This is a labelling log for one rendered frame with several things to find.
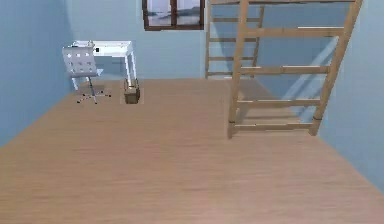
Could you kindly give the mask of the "white swivel chair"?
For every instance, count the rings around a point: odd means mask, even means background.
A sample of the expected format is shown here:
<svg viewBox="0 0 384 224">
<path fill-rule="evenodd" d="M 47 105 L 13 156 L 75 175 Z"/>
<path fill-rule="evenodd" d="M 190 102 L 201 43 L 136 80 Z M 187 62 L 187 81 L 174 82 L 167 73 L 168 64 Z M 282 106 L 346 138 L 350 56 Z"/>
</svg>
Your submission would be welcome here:
<svg viewBox="0 0 384 224">
<path fill-rule="evenodd" d="M 86 78 L 90 93 L 83 93 L 82 97 L 77 100 L 80 104 L 87 99 L 93 99 L 97 104 L 98 97 L 111 97 L 111 94 L 106 94 L 103 90 L 95 91 L 92 79 L 102 74 L 103 70 L 98 69 L 95 63 L 93 48 L 89 46 L 68 46 L 62 48 L 63 60 L 66 65 L 66 72 L 74 83 L 75 90 L 78 90 L 76 78 Z"/>
</svg>

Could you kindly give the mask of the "white desk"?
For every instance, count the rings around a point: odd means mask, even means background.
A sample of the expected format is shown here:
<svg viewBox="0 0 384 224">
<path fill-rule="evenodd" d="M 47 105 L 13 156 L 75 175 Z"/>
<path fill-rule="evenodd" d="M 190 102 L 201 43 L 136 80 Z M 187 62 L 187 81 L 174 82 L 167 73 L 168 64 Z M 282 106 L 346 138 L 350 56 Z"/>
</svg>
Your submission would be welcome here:
<svg viewBox="0 0 384 224">
<path fill-rule="evenodd" d="M 139 86 L 136 71 L 136 58 L 133 43 L 131 41 L 81 41 L 76 40 L 71 48 L 77 50 L 85 47 L 91 50 L 94 57 L 123 58 L 128 86 L 137 88 Z"/>
</svg>

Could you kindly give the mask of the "wooden loft bed frame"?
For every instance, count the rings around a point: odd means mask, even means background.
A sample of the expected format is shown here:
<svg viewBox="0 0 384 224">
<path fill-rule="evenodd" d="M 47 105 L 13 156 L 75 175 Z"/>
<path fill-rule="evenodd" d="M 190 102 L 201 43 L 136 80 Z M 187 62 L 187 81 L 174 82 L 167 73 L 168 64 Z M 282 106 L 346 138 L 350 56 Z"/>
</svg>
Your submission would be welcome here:
<svg viewBox="0 0 384 224">
<path fill-rule="evenodd" d="M 234 20 L 238 24 L 237 37 L 235 42 L 235 53 L 233 57 L 233 71 L 231 84 L 231 101 L 228 115 L 228 134 L 233 135 L 237 131 L 290 131 L 306 130 L 312 136 L 318 134 L 325 110 L 328 105 L 334 83 L 337 79 L 340 66 L 346 49 L 348 47 L 356 20 L 359 16 L 364 0 L 213 0 L 215 5 L 239 6 L 239 15 Z M 296 28 L 250 28 L 248 22 L 248 8 L 251 4 L 259 5 L 264 11 L 267 5 L 282 4 L 336 4 L 343 3 L 348 6 L 344 25 L 341 27 L 296 27 Z M 266 37 L 280 38 L 314 38 L 332 37 L 334 48 L 332 58 L 327 65 L 284 65 L 284 66 L 248 66 L 242 65 L 244 43 L 250 40 L 259 41 Z M 288 100 L 251 100 L 244 101 L 238 98 L 240 78 L 257 75 L 313 75 L 323 74 L 321 94 L 317 98 L 288 99 Z M 315 112 L 310 123 L 283 123 L 283 124 L 239 124 L 236 121 L 237 110 L 242 106 L 251 108 L 267 107 L 313 107 Z"/>
</svg>

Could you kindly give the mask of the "brown wicker bin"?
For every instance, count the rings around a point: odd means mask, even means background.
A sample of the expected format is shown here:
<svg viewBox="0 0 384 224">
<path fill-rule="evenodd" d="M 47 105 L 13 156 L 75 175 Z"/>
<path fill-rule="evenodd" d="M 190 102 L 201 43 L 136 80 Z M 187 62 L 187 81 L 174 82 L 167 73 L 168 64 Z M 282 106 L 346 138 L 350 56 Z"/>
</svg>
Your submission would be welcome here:
<svg viewBox="0 0 384 224">
<path fill-rule="evenodd" d="M 140 99 L 140 87 L 138 79 L 134 79 L 131 83 L 124 80 L 124 97 L 126 104 L 137 104 Z"/>
</svg>

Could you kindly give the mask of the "brown framed window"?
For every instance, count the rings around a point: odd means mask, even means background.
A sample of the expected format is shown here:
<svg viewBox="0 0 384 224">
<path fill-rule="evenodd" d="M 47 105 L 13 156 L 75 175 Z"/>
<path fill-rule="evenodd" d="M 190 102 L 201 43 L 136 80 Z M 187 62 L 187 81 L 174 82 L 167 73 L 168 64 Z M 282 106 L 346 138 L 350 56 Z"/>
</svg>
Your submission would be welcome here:
<svg viewBox="0 0 384 224">
<path fill-rule="evenodd" d="M 141 0 L 144 29 L 203 30 L 205 0 Z"/>
</svg>

